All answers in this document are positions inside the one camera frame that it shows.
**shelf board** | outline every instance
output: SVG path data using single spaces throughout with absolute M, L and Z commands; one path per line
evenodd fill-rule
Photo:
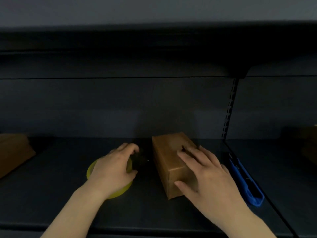
M 152 161 L 151 139 L 52 138 L 34 140 L 38 155 L 0 180 L 0 228 L 45 230 L 72 193 L 86 181 L 86 170 L 97 158 L 123 142 L 144 149 L 148 164 L 139 169 L 131 188 L 99 209 L 94 233 L 153 236 L 221 234 L 184 196 L 167 200 Z M 222 140 L 194 140 L 222 160 L 228 151 Z M 291 235 L 265 201 L 251 208 L 278 236 Z
M 228 140 L 299 237 L 317 237 L 317 167 L 274 140 Z

